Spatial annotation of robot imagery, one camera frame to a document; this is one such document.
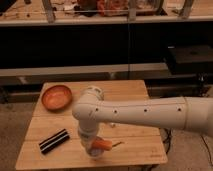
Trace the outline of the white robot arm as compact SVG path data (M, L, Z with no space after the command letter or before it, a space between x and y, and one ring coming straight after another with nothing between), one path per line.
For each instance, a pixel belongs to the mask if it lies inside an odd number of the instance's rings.
M185 130L213 138L213 98L170 97L148 100L106 101L96 86L85 89L72 107L78 135L87 154L102 155L93 147L101 122Z

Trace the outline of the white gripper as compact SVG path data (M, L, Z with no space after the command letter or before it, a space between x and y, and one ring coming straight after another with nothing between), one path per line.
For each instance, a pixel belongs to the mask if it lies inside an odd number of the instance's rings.
M85 151L90 154L92 151L92 142L96 139L98 130L84 130L82 128L78 129L78 135L82 146L85 148Z

